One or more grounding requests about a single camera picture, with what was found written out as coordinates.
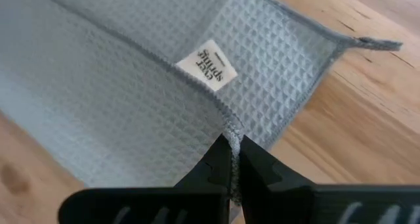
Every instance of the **wooden table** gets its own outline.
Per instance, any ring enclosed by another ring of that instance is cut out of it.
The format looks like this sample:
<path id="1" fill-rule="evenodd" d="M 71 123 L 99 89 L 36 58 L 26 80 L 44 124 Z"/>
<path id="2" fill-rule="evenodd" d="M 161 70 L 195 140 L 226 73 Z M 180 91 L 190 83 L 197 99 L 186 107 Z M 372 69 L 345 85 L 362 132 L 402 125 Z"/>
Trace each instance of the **wooden table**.
<path id="1" fill-rule="evenodd" d="M 319 183 L 420 184 L 418 0 L 282 1 L 344 34 L 404 46 L 348 51 L 272 153 Z M 59 203 L 82 187 L 0 116 L 0 223 L 56 223 Z"/>

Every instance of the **fabric label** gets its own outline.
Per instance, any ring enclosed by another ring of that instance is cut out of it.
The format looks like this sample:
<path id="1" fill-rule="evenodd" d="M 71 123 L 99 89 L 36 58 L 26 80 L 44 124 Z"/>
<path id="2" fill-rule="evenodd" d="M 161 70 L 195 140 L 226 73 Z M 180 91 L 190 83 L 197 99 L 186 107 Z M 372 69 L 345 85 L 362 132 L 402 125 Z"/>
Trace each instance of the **fabric label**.
<path id="1" fill-rule="evenodd" d="M 214 91 L 219 90 L 238 75 L 212 39 L 178 62 L 177 66 Z"/>

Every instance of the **waffle texture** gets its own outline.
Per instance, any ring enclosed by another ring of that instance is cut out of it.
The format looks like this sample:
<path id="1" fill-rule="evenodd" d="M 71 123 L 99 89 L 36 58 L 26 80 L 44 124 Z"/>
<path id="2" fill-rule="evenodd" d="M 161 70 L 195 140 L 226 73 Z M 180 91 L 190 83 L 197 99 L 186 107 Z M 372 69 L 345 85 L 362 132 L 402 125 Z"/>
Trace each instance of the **waffle texture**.
<path id="1" fill-rule="evenodd" d="M 174 63 L 214 39 L 238 77 Z M 0 109 L 94 187 L 172 186 L 224 133 L 270 148 L 351 38 L 275 0 L 0 0 Z"/>

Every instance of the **wooden surface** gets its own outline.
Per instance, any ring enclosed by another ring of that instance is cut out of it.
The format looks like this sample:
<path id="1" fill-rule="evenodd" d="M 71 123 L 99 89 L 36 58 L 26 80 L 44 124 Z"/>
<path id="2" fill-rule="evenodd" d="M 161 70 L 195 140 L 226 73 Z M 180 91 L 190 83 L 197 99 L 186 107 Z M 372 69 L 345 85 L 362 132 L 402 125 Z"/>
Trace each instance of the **wooden surface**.
<path id="1" fill-rule="evenodd" d="M 404 46 L 347 52 L 272 153 L 318 183 L 420 184 L 418 0 L 282 1 L 344 34 Z M 60 201 L 81 187 L 0 117 L 0 223 L 56 223 Z"/>

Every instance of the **wood grain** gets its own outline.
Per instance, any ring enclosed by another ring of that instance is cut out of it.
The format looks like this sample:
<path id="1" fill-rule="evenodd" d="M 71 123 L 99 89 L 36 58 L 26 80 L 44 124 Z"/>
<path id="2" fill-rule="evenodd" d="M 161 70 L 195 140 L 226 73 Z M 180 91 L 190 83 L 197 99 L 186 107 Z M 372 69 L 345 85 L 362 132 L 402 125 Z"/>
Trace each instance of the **wood grain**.
<path id="1" fill-rule="evenodd" d="M 317 183 L 420 184 L 420 4 L 417 0 L 281 0 L 353 36 L 403 41 L 338 60 L 273 155 Z M 83 185 L 0 116 L 0 223 L 56 223 Z M 244 223 L 243 216 L 236 223 Z"/>

